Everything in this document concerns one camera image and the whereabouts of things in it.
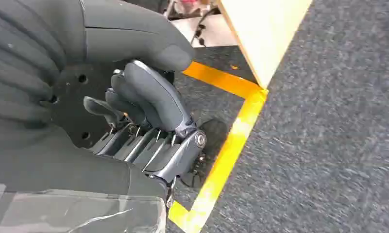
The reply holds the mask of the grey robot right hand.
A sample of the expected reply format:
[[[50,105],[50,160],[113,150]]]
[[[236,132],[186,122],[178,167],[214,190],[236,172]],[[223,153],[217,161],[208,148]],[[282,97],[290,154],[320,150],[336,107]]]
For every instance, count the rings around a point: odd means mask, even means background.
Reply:
[[[68,66],[139,60],[183,71],[194,49],[161,14],[121,0],[0,0],[0,204],[17,194],[111,194],[165,202],[133,165],[76,147],[51,118]]]

